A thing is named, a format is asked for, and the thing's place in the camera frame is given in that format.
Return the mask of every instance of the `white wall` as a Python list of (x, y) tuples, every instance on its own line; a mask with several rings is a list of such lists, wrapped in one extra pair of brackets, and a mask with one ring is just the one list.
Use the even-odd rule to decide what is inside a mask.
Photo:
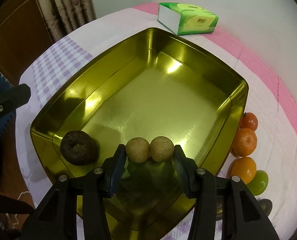
[(147, 2), (200, 5), (219, 16), (218, 26), (264, 60), (297, 102), (297, 5), (293, 0), (93, 0), (97, 17)]

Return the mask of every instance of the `pink tablecloth border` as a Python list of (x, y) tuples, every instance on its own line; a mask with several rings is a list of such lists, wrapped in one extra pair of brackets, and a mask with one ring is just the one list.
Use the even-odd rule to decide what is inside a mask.
[[(158, 3), (146, 3), (133, 8), (157, 15)], [(273, 93), (276, 101), (283, 108), (286, 117), (297, 134), (297, 105), (282, 80), (270, 69), (270, 67), (238, 39), (226, 33), (219, 27), (216, 27), (214, 33), (203, 34), (203, 36), (226, 50), (233, 57), (239, 59), (249, 70), (262, 80), (267, 88)]]

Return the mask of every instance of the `wooden door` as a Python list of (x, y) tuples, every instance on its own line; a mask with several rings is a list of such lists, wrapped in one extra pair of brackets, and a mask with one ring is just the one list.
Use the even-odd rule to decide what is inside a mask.
[(52, 40), (36, 0), (6, 0), (0, 8), (0, 71), (13, 84)]

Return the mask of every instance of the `white cable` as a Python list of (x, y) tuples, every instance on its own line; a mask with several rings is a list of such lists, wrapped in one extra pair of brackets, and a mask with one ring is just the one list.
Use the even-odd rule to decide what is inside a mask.
[[(20, 200), (21, 196), (25, 193), (30, 193), (29, 191), (25, 191), (25, 192), (21, 192), (21, 194), (19, 195), (19, 197), (17, 198), (17, 200)], [(16, 219), (16, 223), (12, 223), (13, 229), (15, 228), (15, 225), (19, 224), (19, 221), (17, 220), (17, 214), (15, 214), (15, 219)]]

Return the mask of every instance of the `round table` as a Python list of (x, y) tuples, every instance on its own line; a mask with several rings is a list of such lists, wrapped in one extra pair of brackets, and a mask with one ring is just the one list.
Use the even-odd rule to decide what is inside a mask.
[[(70, 33), (43, 53), (22, 75), (20, 83), (31, 88), (30, 101), (16, 111), (16, 151), (20, 169), (35, 206), (51, 187), (35, 153), (30, 126), (51, 96), (92, 58), (116, 43), (149, 27), (167, 30), (157, 22), (156, 3), (149, 3), (90, 22)], [(297, 228), (297, 106), (278, 76), (244, 44), (216, 27), (212, 34), (184, 38), (203, 47), (235, 69), (248, 82), (246, 111), (258, 117), (258, 146), (252, 154), (258, 170), (269, 175), (266, 191), (257, 198), (269, 198), (269, 218), (280, 239), (287, 240)], [(226, 176), (229, 155), (220, 176)], [(187, 239), (192, 212), (163, 239)], [(78, 236), (84, 239), (78, 218)], [(220, 239), (221, 222), (216, 238)]]

